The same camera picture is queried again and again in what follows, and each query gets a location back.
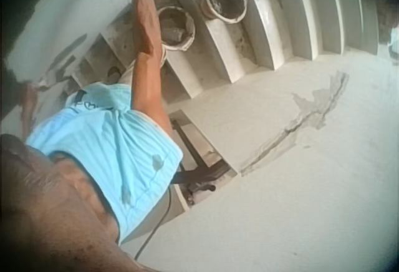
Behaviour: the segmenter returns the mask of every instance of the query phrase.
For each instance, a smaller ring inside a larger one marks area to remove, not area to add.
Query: person
[[[165,193],[183,154],[162,106],[154,0],[135,0],[135,11],[133,72],[71,95],[26,144],[1,136],[1,244],[14,270],[144,271],[118,245]]]

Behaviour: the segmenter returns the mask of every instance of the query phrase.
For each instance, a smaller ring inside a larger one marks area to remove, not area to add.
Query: cable
[[[153,237],[153,235],[156,233],[156,231],[159,229],[159,227],[161,226],[163,220],[165,220],[166,216],[169,214],[170,211],[170,207],[172,204],[172,193],[170,190],[170,187],[168,187],[168,194],[169,194],[169,204],[168,204],[168,208],[166,209],[165,214],[163,214],[161,220],[158,222],[158,224],[154,227],[153,231],[150,233],[150,235],[148,236],[148,238],[145,240],[145,242],[142,244],[142,246],[140,247],[140,249],[138,250],[138,252],[136,253],[135,256],[135,261],[138,260],[138,257],[141,255],[141,253],[143,252],[143,250],[145,249],[145,247],[147,246],[148,242],[151,240],[151,238]]]

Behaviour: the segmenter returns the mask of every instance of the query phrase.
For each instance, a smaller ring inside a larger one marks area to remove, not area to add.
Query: staircase
[[[171,115],[178,116],[176,113],[183,110],[199,128],[196,132],[203,134],[236,172],[242,170],[243,161],[229,161],[228,143],[223,142],[225,138],[216,138],[214,127],[209,126],[218,111],[213,112],[217,107],[210,109],[205,103],[213,102],[209,96],[215,89],[223,91],[231,84],[244,84],[249,75],[273,70],[283,74],[293,61],[303,66],[322,61],[323,55],[344,54],[348,47],[377,54],[377,9],[371,1],[248,0],[246,17],[233,25],[206,18],[200,1],[155,0],[157,8],[183,7],[195,20],[197,31],[188,51],[168,52],[161,72],[165,107]],[[127,7],[101,32],[73,73],[77,83],[84,87],[99,80],[106,82],[111,68],[120,72],[128,69],[134,60],[132,38]],[[203,101],[195,103],[200,97]],[[188,207],[178,186],[174,194],[176,202],[182,204],[173,214],[176,216]]]

